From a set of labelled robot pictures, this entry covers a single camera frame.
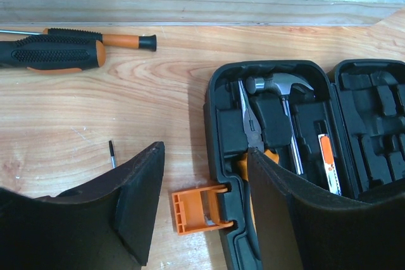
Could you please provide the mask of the small needle nose pliers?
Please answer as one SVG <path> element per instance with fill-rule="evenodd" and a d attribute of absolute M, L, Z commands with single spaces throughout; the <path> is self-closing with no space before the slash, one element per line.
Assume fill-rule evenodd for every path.
<path fill-rule="evenodd" d="M 342 195 L 330 138 L 326 133 L 321 133 L 318 135 L 318 142 L 329 191 L 335 195 Z"/>

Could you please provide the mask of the small orange screwdriver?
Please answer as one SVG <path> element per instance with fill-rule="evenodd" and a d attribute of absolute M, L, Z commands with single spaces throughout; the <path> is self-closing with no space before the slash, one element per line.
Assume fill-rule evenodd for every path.
<path fill-rule="evenodd" d="M 156 35 L 138 36 L 138 35 L 118 35 L 102 34 L 86 30 L 65 29 L 65 28 L 45 28 L 42 32 L 27 32 L 17 30 L 3 30 L 2 34 L 15 35 L 62 35 L 68 37 L 78 37 L 83 39 L 95 39 L 101 41 L 106 46 L 124 47 L 131 49 L 147 49 L 156 52 L 157 37 Z"/>

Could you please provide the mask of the orange handled pliers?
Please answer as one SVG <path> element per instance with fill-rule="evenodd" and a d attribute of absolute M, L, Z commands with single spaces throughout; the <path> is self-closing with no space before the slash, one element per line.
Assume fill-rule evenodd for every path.
<path fill-rule="evenodd" d="M 259 124 L 259 121 L 252 110 L 249 99 L 244 88 L 244 84 L 242 80 L 238 80 L 238 88 L 239 88 L 239 96 L 240 96 L 240 106 L 241 106 L 241 113 L 242 113 L 242 126 L 243 131 L 247 138 L 248 148 L 257 148 L 261 152 L 264 152 L 266 156 L 268 156 L 272 161 L 275 163 L 279 163 L 279 155 L 277 153 L 272 152 L 269 149 L 265 150 L 265 145 L 263 142 L 262 137 L 262 129 Z M 243 154 L 241 159 L 237 162 L 240 168 L 240 176 L 241 178 L 247 182 L 247 186 L 249 186 L 249 179 L 248 179 L 248 170 L 247 170 L 247 153 Z M 251 223 L 253 225 L 254 230 L 256 231 L 256 223 L 254 218 L 254 211 L 252 207 L 252 199 L 250 190 L 247 189 L 247 195 L 249 197 L 248 206 L 250 215 L 247 217 L 250 218 Z"/>

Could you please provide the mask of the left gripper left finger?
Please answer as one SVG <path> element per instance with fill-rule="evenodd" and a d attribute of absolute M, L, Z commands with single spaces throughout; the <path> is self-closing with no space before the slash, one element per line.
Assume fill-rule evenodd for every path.
<path fill-rule="evenodd" d="M 1 189 L 2 269 L 140 269 L 148 262 L 165 166 L 155 142 L 55 197 Z"/>

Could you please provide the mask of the steel claw hammer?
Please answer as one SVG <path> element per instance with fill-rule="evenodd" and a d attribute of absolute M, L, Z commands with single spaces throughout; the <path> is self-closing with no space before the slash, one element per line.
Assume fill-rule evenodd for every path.
<path fill-rule="evenodd" d="M 303 175 L 304 170 L 302 167 L 297 140 L 294 134 L 294 126 L 290 115 L 289 106 L 289 95 L 292 87 L 295 85 L 302 86 L 310 91 L 314 91 L 314 88 L 303 78 L 288 73 L 272 73 L 266 78 L 248 77 L 246 79 L 246 89 L 250 94 L 269 91 L 279 96 L 280 102 L 283 106 L 283 111 L 289 119 L 291 129 L 290 154 L 294 161 L 296 173 L 298 175 Z"/>

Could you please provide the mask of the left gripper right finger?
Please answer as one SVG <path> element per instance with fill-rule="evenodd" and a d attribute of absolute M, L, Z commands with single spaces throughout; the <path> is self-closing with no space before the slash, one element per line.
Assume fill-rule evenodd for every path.
<path fill-rule="evenodd" d="M 332 194 L 249 149 L 264 269 L 403 269 L 404 183 L 365 200 Z"/>

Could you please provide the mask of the black plastic tool case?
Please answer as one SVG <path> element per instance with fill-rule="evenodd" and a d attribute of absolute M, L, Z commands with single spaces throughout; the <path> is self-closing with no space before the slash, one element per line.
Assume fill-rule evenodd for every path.
<path fill-rule="evenodd" d="M 279 96 L 250 94 L 248 77 L 288 73 L 313 88 L 292 87 L 290 115 L 301 156 L 298 175 L 290 154 L 291 129 Z M 280 167 L 329 191 L 318 135 L 332 145 L 343 197 L 363 201 L 372 190 L 404 183 L 404 63 L 349 59 L 325 73 L 311 61 L 247 61 L 226 64 L 208 83 L 204 124 L 213 184 L 172 195 L 179 235 L 216 230 L 229 269 L 264 269 L 257 230 L 251 223 L 247 182 L 237 162 L 247 153 L 238 80 L 262 129 L 265 150 L 279 155 Z"/>

